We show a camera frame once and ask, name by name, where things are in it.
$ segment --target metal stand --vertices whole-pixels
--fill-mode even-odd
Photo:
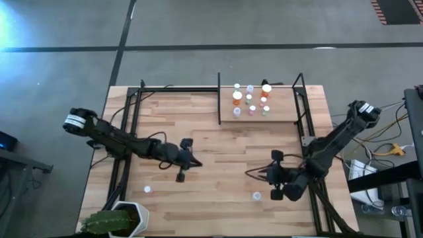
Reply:
[[[1,218],[0,237],[2,237],[6,232],[7,225],[13,214],[13,211],[15,210],[17,202],[20,201],[20,196],[24,192],[27,182],[29,181],[30,176],[32,175],[32,170],[40,169],[43,173],[50,173],[53,169],[53,165],[47,165],[45,163],[26,158],[3,149],[0,149],[0,163],[0,179],[1,181],[5,179],[8,180],[9,186],[12,186],[12,181],[10,181],[10,170],[19,170],[18,174],[20,175],[19,179],[17,179],[17,182],[13,183],[14,189],[10,189],[9,191],[11,193],[11,201],[8,205],[8,208],[6,208],[6,212]]]

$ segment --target wooden board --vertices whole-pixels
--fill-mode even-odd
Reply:
[[[127,87],[110,88],[105,120],[123,106],[126,90]],[[332,130],[332,124],[323,88],[310,86],[307,92],[316,134],[325,136]],[[140,203],[151,214],[147,230],[140,235],[316,235],[308,191],[297,202],[272,201],[271,186],[244,175],[247,169],[269,164],[272,149],[301,153],[293,123],[218,125],[216,104],[215,93],[156,93],[142,102],[138,137],[158,131],[165,131],[168,141],[173,143],[191,137],[194,156],[204,166],[190,169],[186,182],[176,183],[178,168],[160,170],[157,161],[133,156],[126,200]],[[121,116],[115,117],[115,126],[120,124]],[[105,154],[97,151],[93,162]],[[284,165],[294,167],[299,162],[298,158],[286,157]],[[91,169],[79,221],[104,205],[111,170],[111,159]],[[334,160],[326,180],[330,201],[342,218],[357,229],[340,161]],[[144,193],[146,185],[152,187],[153,193]],[[253,192],[261,192],[262,200],[253,201]],[[326,227],[323,207],[319,207]]]
[[[254,86],[252,92],[252,102],[250,105],[245,104],[246,87],[241,87],[240,92],[243,93],[240,105],[233,104],[233,87],[222,87],[220,89],[220,114],[222,122],[295,122],[298,119],[295,109],[295,101],[293,91],[288,86],[273,86],[270,92],[266,106],[270,107],[270,111],[266,116],[262,115],[262,107],[260,107],[261,86]],[[249,115],[249,106],[256,107],[255,113]],[[241,115],[233,116],[233,109],[239,107]]]

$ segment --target white cap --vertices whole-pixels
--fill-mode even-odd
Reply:
[[[255,192],[255,193],[252,194],[252,199],[255,200],[255,201],[258,201],[261,198],[262,198],[262,195],[259,192]]]
[[[146,193],[151,192],[151,187],[150,186],[145,186],[144,187],[144,192],[146,192]]]
[[[233,99],[239,100],[239,99],[241,99],[243,97],[243,93],[242,92],[239,92],[239,91],[236,91],[236,92],[234,92],[232,94],[232,96],[233,96]]]
[[[254,86],[252,85],[247,86],[247,92],[252,92],[253,89],[254,89]]]
[[[233,113],[234,113],[234,115],[240,115],[241,109],[235,108],[235,109],[233,109]]]
[[[269,93],[272,90],[272,86],[263,85],[262,89],[263,89],[264,92]]]

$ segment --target wooden shelf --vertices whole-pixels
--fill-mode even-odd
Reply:
[[[260,86],[255,86],[252,92],[251,104],[245,104],[246,87],[241,87],[240,92],[243,98],[238,106],[233,104],[233,88],[220,88],[220,119],[222,122],[295,122],[297,121],[297,111],[295,109],[294,95],[291,87],[274,87],[270,92],[266,106],[270,107],[270,111],[266,116],[262,115],[260,107]],[[254,105],[256,111],[252,116],[249,115],[249,106]],[[239,107],[241,115],[233,116],[233,109]]]

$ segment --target white label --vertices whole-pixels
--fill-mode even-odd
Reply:
[[[84,128],[84,124],[82,124],[80,122],[77,122],[75,120],[66,119],[65,120],[65,123],[72,124],[72,125],[77,126],[77,127],[81,128],[81,129]]]
[[[75,120],[77,122],[85,124],[85,119],[80,117],[80,116],[75,116],[75,115],[69,114],[69,115],[67,115],[66,119]]]
[[[367,109],[367,107],[369,107],[370,105],[368,103],[365,103],[360,109],[358,109],[359,113],[364,112],[365,109]]]
[[[370,113],[374,108],[374,106],[369,106],[365,112]]]

